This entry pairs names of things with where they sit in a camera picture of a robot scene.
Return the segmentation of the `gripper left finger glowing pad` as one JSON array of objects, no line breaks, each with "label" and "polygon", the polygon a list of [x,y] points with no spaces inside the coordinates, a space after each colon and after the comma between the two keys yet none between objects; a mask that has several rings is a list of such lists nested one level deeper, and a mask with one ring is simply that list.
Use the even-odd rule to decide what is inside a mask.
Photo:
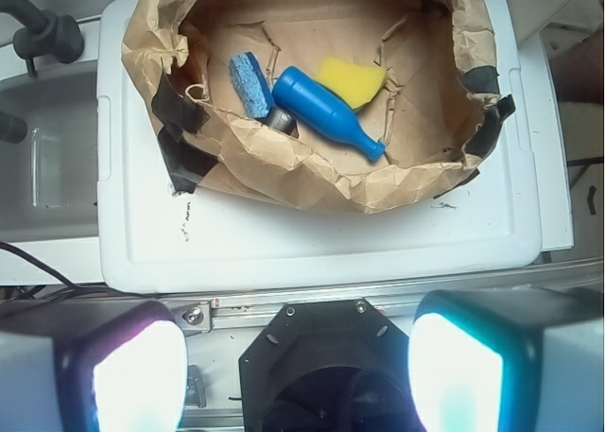
[{"label": "gripper left finger glowing pad", "polygon": [[1,305],[4,431],[174,431],[184,334],[155,300]]}]

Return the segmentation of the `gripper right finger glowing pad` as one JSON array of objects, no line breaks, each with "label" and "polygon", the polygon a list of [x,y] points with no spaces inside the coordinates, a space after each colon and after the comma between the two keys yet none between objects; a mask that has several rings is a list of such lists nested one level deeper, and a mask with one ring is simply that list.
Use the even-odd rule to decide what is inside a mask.
[{"label": "gripper right finger glowing pad", "polygon": [[601,431],[604,295],[431,291],[416,311],[407,367],[428,431]]}]

